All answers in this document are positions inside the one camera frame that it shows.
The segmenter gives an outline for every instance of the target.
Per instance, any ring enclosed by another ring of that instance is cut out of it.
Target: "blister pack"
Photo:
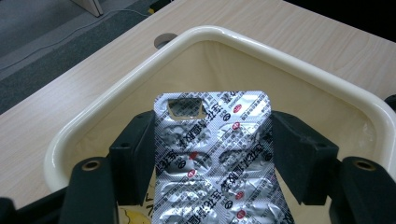
[[[153,223],[294,223],[264,92],[166,93],[154,111]]]

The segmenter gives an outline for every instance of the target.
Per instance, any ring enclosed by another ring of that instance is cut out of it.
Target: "white tray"
[[[308,123],[340,147],[339,159],[360,156],[396,179],[396,116],[382,100],[308,63],[214,26],[186,31],[131,71],[71,120],[45,159],[51,190],[68,183],[73,166],[105,156],[137,114],[163,92],[264,91],[274,110]],[[280,179],[300,223],[328,223],[328,208],[299,206]]]

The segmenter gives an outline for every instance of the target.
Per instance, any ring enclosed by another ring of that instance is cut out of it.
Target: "light wood tabletop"
[[[396,43],[278,0],[172,2],[0,116],[0,196],[22,207],[50,193],[51,139],[156,52],[154,39],[222,26],[339,76],[378,97],[396,93]]]

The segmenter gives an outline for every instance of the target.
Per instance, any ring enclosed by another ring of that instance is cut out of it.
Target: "foil packaging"
[[[153,223],[294,223],[264,92],[166,93],[154,110]]]

